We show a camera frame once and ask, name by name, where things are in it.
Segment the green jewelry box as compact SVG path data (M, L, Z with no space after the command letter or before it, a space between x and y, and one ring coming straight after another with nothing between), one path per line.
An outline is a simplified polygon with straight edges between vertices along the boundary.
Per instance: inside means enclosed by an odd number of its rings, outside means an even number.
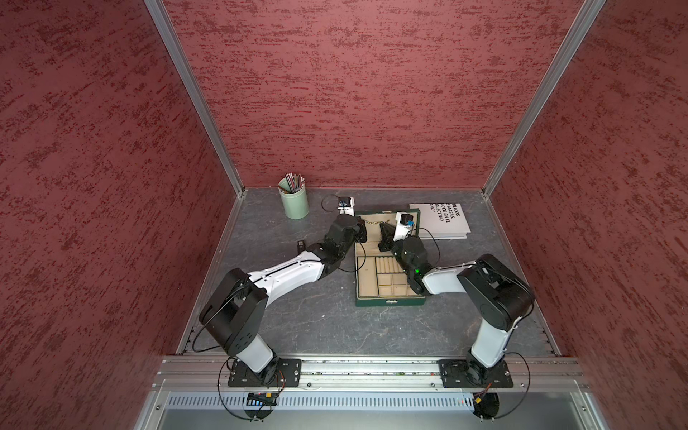
M382 252L378 245L383 240L380 226L396 228L395 211L365 211L359 215L365 222L367 241L356 243L356 306L422 306L426 298L415 293L407 275L391 251Z

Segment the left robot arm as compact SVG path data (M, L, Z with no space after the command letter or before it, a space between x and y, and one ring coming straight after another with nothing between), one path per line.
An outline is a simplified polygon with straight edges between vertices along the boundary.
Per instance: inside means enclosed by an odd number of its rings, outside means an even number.
M269 383L279 358L259 335L266 308L297 288L339 270L349 249L367 240L365 226L361 218L343 213L323 240L296 257L262 271L229 271L200 312L202 329L229 357L239 359Z

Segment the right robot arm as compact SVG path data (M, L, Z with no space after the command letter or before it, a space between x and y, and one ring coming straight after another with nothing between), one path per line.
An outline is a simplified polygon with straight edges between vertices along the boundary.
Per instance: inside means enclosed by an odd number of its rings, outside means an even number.
M436 268L428 261L423 241L404 227L383 223L380 230L379 250L392 253L415 293L465 293L476 306L482 322L466 356L467 379L474 385L486 384L503 361L514 328L534 309L532 289L492 254Z

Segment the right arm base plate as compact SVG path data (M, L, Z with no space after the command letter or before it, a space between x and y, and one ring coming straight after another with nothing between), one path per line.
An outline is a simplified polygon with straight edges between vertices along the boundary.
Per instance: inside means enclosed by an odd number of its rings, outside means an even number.
M483 367L478 361L441 359L438 361L444 388L482 390L513 387L510 369L504 359L494 367Z

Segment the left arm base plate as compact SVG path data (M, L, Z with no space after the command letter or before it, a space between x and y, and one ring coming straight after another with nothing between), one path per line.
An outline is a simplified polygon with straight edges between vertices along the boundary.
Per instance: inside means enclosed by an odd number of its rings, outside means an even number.
M228 387L293 388L298 387L303 361L298 358L274 358L261 372L254 372L245 362L231 365Z

